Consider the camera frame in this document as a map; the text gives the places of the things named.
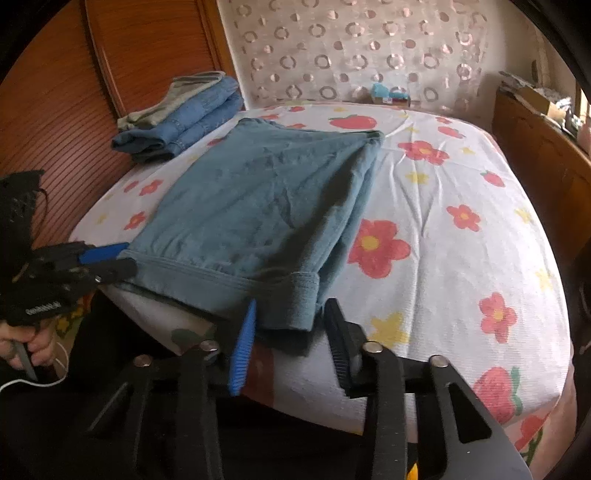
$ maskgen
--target black clamp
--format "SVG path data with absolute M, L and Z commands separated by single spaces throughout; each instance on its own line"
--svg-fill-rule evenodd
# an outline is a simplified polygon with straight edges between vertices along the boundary
M 501 425 L 447 358 L 396 356 L 347 322 L 336 299 L 323 316 L 339 385 L 349 398 L 368 399 L 356 480 L 406 478 L 407 393 L 417 406 L 420 480 L 531 480 Z
M 216 398 L 244 385 L 255 318 L 252 301 L 244 321 L 218 326 L 215 340 L 178 357 L 136 357 L 79 419 L 59 477 L 223 480 Z

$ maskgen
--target cardboard box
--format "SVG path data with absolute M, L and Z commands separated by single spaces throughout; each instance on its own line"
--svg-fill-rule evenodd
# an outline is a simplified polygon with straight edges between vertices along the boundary
M 559 109 L 555 104 L 550 102 L 546 97 L 540 95 L 531 87 L 523 87 L 517 90 L 525 101 L 527 101 L 538 112 L 543 113 L 552 120 L 561 123 L 566 116 L 564 110 Z

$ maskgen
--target human hand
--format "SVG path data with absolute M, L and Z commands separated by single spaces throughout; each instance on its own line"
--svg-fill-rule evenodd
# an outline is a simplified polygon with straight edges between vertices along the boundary
M 8 365 L 16 370 L 22 370 L 23 366 L 16 349 L 12 345 L 12 340 L 27 343 L 34 338 L 35 329 L 33 327 L 11 327 L 0 320 L 0 358 L 4 358 Z
M 56 359 L 56 346 L 56 319 L 42 320 L 39 331 L 27 345 L 27 349 L 33 354 L 31 356 L 33 366 L 50 367 Z

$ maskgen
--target white cable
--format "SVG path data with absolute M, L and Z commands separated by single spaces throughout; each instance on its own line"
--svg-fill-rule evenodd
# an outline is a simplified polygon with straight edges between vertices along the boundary
M 65 367 L 64 367 L 64 364 L 62 364 L 59 359 L 57 359 L 57 358 L 55 359 L 55 361 L 58 363 L 58 365 L 60 365 L 66 372 L 63 377 L 61 377 L 59 380 L 52 382 L 52 383 L 35 383 L 35 382 L 31 382 L 29 380 L 25 380 L 23 378 L 17 378 L 16 380 L 11 380 L 10 382 L 7 382 L 4 385 L 2 385 L 0 387 L 0 394 L 2 393 L 2 390 L 4 390 L 5 388 L 8 388 L 12 385 L 16 385 L 17 383 L 24 383 L 24 384 L 30 385 L 32 387 L 55 387 L 56 385 L 59 385 L 60 383 L 62 383 L 66 379 L 66 377 L 68 376 L 68 370 L 70 369 L 70 357 L 68 356 L 68 352 L 66 351 L 66 348 L 60 342 L 57 342 L 57 344 L 63 350 L 64 355 L 66 356 L 66 366 Z

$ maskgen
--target wooden cabinet door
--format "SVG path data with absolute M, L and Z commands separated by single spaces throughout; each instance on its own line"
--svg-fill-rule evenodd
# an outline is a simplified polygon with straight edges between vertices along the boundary
M 85 0 L 90 36 L 119 116 L 160 101 L 173 77 L 235 76 L 215 0 Z

